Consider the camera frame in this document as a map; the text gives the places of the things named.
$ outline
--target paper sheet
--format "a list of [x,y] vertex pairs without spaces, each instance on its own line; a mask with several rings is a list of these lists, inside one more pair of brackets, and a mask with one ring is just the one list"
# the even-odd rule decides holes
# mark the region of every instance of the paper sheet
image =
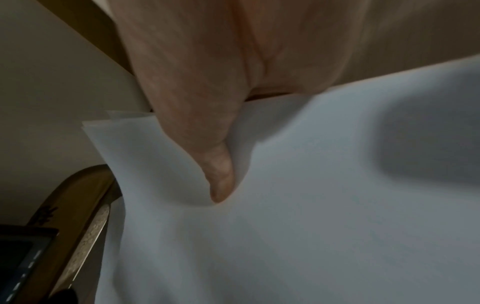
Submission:
[[479,83],[476,57],[247,103],[216,206],[155,117],[87,124],[125,208],[96,302],[479,302]]

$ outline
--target beige wall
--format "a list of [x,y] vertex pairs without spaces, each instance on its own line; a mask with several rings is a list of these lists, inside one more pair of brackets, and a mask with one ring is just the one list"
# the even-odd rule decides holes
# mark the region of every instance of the beige wall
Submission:
[[131,74],[34,0],[0,1],[0,223],[25,224],[65,178],[102,163],[81,130],[146,111]]

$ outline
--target skin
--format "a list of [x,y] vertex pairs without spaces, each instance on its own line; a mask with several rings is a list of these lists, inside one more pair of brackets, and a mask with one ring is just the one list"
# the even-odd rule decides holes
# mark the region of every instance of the skin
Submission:
[[339,77],[369,0],[110,0],[163,128],[198,163],[214,202],[233,191],[225,144],[252,96],[320,93]]

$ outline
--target white paper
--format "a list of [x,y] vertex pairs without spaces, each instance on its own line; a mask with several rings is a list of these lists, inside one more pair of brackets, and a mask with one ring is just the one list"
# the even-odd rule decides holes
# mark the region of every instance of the white paper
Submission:
[[126,211],[97,303],[480,302],[479,84],[476,57],[247,103],[215,206],[155,117],[86,125]]

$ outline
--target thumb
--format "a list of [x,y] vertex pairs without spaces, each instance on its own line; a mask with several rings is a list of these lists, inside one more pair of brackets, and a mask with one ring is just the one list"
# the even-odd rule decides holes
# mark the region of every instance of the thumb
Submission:
[[235,175],[229,150],[225,142],[202,153],[190,153],[210,183],[213,202],[224,201],[234,190]]

